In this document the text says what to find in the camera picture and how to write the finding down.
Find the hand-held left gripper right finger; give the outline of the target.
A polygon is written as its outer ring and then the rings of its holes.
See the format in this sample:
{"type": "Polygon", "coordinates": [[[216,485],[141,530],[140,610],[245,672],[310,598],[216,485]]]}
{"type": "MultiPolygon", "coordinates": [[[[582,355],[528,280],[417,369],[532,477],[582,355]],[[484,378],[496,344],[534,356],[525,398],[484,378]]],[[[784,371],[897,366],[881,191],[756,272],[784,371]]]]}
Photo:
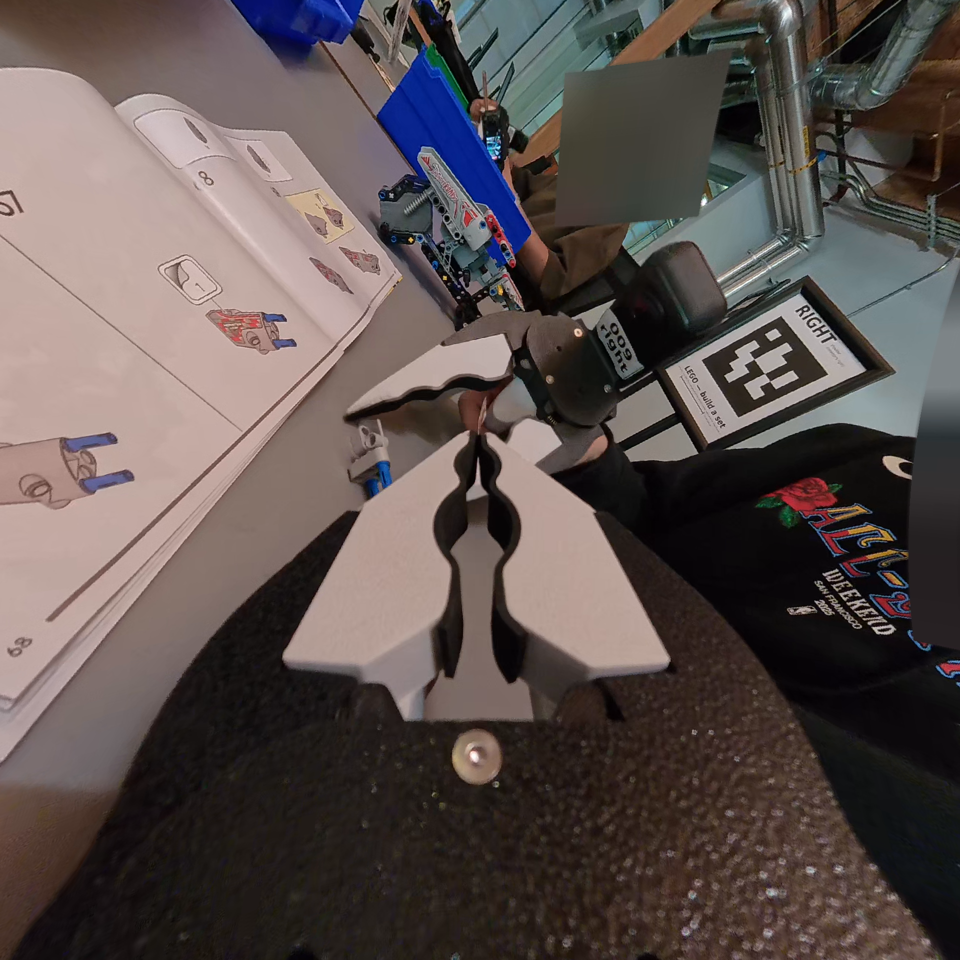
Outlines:
{"type": "Polygon", "coordinates": [[[508,682],[527,686],[547,720],[570,690],[670,666],[622,564],[634,542],[494,435],[478,438],[494,570],[491,638],[508,682]]]}

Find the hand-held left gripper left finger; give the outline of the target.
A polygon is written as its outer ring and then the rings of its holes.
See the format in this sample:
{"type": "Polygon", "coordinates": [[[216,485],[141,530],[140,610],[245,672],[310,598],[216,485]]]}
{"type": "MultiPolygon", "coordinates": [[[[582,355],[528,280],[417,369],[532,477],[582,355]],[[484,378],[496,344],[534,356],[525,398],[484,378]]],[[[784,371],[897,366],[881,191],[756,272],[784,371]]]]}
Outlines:
{"type": "Polygon", "coordinates": [[[370,499],[282,654],[293,670],[381,686],[407,721],[455,674],[463,643],[453,546],[468,527],[476,434],[459,434],[370,499]]]}

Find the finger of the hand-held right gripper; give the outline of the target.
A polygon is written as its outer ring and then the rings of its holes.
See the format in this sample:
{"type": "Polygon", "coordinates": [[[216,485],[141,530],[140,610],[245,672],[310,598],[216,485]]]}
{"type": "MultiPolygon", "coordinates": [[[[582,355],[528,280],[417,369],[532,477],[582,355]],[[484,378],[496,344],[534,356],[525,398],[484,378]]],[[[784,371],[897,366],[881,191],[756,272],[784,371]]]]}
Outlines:
{"type": "Polygon", "coordinates": [[[464,391],[486,392],[494,390],[498,395],[493,402],[487,418],[488,432],[498,438],[508,438],[515,426],[537,416],[536,404],[521,378],[510,376],[496,382],[483,383],[479,387],[466,388],[455,392],[458,408],[459,396],[464,391]]]}
{"type": "Polygon", "coordinates": [[[374,418],[450,392],[489,390],[510,378],[513,356],[504,334],[437,344],[372,386],[345,410],[343,419],[374,418]]]}

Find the grey brick piece blue pins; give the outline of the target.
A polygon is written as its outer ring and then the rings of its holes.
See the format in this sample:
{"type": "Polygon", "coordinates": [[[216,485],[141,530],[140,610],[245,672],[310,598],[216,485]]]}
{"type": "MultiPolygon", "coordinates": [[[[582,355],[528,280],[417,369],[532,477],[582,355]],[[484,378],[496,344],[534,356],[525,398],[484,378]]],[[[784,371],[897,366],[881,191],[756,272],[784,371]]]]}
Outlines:
{"type": "Polygon", "coordinates": [[[352,484],[363,489],[367,499],[376,497],[392,485],[389,439],[381,419],[363,421],[357,426],[347,474],[352,484]]]}

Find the person's right forearm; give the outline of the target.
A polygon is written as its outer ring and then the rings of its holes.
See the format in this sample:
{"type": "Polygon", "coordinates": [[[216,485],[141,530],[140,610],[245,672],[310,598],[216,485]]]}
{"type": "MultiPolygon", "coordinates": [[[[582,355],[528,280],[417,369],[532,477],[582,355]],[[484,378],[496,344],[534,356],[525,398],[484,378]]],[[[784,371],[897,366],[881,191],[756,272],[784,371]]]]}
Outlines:
{"type": "Polygon", "coordinates": [[[596,468],[589,501],[652,548],[688,522],[702,520],[722,504],[722,490],[710,458],[632,462],[609,438],[588,463],[596,468]]]}

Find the another person's forearm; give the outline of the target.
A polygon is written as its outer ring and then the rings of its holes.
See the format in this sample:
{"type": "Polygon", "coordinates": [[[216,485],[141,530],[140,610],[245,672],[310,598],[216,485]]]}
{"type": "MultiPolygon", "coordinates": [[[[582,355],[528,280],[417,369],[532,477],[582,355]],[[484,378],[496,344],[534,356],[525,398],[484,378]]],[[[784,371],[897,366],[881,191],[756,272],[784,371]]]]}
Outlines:
{"type": "Polygon", "coordinates": [[[530,233],[515,258],[534,292],[544,302],[570,294],[579,284],[577,274],[568,269],[569,265],[535,231],[530,233]]]}

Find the grey desk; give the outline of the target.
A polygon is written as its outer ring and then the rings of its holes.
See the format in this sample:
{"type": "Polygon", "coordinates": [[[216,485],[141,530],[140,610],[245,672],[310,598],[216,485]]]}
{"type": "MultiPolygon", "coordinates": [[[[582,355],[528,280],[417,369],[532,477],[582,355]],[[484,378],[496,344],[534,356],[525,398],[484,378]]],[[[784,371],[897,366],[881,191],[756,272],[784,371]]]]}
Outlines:
{"type": "MultiPolygon", "coordinates": [[[[222,126],[294,138],[355,214],[407,164],[389,96],[351,40],[266,41],[231,2],[2,2],[2,65],[87,80],[112,103],[158,92],[222,126]]],[[[449,334],[419,256],[342,360],[271,437],[2,763],[2,958],[84,860],[162,706],[219,627],[344,511],[351,402],[449,334]]]]}

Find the grey toy truck model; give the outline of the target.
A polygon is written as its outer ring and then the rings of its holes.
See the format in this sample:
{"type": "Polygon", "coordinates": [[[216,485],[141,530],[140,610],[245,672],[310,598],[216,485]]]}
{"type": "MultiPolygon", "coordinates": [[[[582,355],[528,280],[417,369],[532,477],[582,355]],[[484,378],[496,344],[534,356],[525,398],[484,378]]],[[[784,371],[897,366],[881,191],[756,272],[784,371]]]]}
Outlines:
{"type": "Polygon", "coordinates": [[[457,330],[481,316],[486,300],[523,311],[511,274],[515,251],[495,212],[469,195],[436,149],[422,147],[416,161],[420,175],[405,174],[378,192],[380,237],[420,249],[455,302],[457,330]]]}

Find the person's black printed sweatshirt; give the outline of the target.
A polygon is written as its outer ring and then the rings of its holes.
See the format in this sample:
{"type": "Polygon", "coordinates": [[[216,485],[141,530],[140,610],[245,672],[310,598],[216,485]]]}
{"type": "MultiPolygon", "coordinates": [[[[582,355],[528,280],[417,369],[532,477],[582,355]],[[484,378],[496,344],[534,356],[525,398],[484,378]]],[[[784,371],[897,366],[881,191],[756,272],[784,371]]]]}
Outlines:
{"type": "Polygon", "coordinates": [[[958,651],[914,637],[915,445],[830,424],[696,454],[722,504],[649,548],[749,644],[863,845],[958,958],[958,651]]]}

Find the black handheld device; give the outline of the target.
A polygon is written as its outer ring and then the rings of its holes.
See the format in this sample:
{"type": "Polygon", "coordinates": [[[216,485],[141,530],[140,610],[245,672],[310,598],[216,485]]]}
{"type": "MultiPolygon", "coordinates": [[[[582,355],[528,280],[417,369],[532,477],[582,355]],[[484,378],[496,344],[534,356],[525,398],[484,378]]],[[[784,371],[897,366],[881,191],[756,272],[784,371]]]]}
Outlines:
{"type": "Polygon", "coordinates": [[[483,141],[491,160],[500,169],[509,157],[512,127],[503,106],[484,108],[480,113],[479,136],[483,141]]]}

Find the blue plastic tray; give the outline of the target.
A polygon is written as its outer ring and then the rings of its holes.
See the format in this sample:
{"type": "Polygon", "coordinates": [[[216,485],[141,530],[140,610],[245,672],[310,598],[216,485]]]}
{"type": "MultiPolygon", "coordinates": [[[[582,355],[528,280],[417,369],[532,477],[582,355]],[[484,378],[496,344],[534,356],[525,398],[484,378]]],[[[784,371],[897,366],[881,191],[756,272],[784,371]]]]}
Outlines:
{"type": "Polygon", "coordinates": [[[461,99],[426,50],[414,58],[376,117],[415,172],[424,173],[421,151],[433,149],[466,196],[493,213],[511,248],[523,247],[532,230],[522,208],[461,99]]]}

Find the green plastic tray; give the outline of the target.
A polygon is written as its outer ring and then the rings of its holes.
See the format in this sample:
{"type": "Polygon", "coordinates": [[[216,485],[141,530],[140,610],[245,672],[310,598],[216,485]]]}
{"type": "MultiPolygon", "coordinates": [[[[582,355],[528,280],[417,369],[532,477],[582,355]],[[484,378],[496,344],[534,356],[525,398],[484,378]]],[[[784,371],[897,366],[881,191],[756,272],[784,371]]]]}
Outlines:
{"type": "Polygon", "coordinates": [[[426,48],[426,58],[432,66],[440,70],[451,85],[456,85],[456,89],[468,104],[481,98],[481,89],[474,73],[455,43],[443,46],[431,44],[426,48]]]}

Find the open instruction booklet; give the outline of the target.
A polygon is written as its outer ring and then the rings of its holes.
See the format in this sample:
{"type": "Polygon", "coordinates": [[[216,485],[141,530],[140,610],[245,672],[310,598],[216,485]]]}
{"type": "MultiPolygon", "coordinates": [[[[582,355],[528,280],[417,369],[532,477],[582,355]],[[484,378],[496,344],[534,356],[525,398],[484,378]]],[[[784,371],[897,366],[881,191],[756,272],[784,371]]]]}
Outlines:
{"type": "Polygon", "coordinates": [[[2,761],[402,274],[294,139],[2,69],[2,761]]]}

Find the blue plastic bin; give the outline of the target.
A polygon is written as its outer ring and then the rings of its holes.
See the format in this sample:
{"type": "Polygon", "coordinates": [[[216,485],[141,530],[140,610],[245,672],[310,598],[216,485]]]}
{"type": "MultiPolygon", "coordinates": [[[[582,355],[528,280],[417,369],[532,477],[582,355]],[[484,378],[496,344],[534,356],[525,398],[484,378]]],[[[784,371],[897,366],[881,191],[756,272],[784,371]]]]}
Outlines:
{"type": "Polygon", "coordinates": [[[247,24],[263,38],[300,47],[342,44],[360,18],[363,1],[233,1],[247,24]]]}

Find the silver ventilation duct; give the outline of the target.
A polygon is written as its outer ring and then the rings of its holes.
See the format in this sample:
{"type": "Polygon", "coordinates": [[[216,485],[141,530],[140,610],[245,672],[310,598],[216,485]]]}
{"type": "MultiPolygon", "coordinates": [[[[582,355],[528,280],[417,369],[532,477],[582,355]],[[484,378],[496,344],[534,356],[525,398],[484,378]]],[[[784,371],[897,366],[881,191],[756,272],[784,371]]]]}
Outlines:
{"type": "Polygon", "coordinates": [[[886,104],[907,84],[958,1],[901,2],[897,17],[870,63],[823,66],[809,83],[814,106],[863,113],[886,104]]]}
{"type": "Polygon", "coordinates": [[[808,46],[801,4],[722,2],[713,18],[753,22],[763,44],[750,53],[774,196],[776,232],[717,282],[725,296],[766,282],[811,253],[825,234],[819,154],[808,84],[808,46]]]}

